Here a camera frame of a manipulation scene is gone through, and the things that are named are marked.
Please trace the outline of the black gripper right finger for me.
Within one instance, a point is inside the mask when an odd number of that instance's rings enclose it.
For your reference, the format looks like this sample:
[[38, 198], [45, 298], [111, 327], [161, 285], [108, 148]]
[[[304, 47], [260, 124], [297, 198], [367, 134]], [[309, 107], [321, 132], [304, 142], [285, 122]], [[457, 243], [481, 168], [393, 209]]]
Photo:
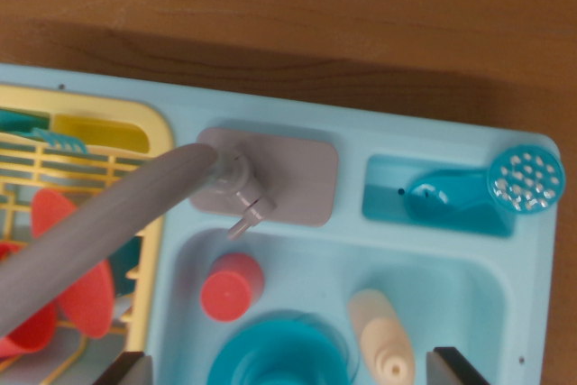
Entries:
[[489, 385], [455, 347], [436, 347], [426, 354], [427, 385]]

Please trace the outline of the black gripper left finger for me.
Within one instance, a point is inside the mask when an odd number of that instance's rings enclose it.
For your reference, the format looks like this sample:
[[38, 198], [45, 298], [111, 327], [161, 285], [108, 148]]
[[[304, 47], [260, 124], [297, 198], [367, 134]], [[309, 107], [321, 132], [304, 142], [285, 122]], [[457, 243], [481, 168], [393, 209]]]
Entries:
[[93, 384], [152, 385], [152, 357], [144, 352], [122, 352]]

